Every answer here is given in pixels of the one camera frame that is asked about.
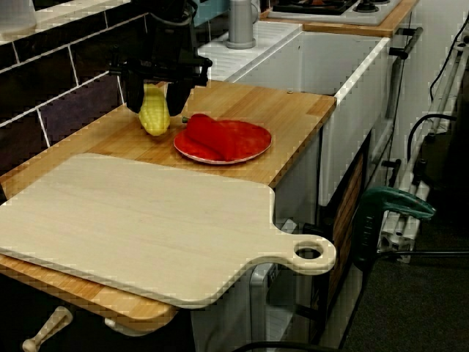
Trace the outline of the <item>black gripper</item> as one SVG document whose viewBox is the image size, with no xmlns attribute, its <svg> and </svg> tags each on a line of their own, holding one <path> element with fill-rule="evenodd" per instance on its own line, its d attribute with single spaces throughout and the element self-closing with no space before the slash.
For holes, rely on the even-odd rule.
<svg viewBox="0 0 469 352">
<path fill-rule="evenodd" d="M 182 112 L 194 86 L 204 86 L 212 60 L 181 42 L 162 44 L 149 39 L 118 43 L 110 50 L 108 71 L 125 82 L 127 107 L 139 113 L 144 85 L 168 82 L 166 103 L 170 115 Z"/>
</svg>

